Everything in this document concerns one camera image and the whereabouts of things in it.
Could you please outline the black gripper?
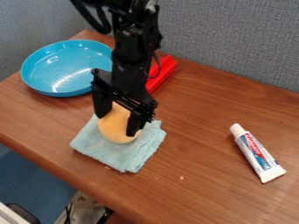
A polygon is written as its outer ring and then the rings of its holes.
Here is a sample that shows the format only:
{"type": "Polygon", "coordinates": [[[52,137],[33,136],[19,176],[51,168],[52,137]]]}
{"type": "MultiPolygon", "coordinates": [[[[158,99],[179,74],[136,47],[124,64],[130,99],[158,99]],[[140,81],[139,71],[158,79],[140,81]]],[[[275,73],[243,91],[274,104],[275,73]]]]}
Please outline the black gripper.
{"type": "Polygon", "coordinates": [[[130,112],[126,135],[132,137],[152,121],[158,102],[146,89],[152,59],[159,42],[152,42],[140,31],[116,31],[112,51],[112,71],[94,68],[92,101],[95,114],[103,118],[119,103],[130,112]]]}

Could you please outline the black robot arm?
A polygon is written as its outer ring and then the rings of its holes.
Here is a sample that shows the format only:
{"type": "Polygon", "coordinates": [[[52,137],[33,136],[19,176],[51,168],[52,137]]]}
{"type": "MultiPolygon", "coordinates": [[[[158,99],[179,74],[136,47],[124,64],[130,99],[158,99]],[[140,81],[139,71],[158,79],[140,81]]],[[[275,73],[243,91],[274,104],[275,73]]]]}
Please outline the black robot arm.
{"type": "Polygon", "coordinates": [[[156,76],[152,64],[160,62],[155,51],[162,47],[156,0],[115,0],[107,6],[112,13],[115,48],[112,70],[95,68],[92,101],[98,118],[104,118],[118,103],[130,111],[126,134],[131,137],[155,119],[158,101],[146,84],[156,76]]]}

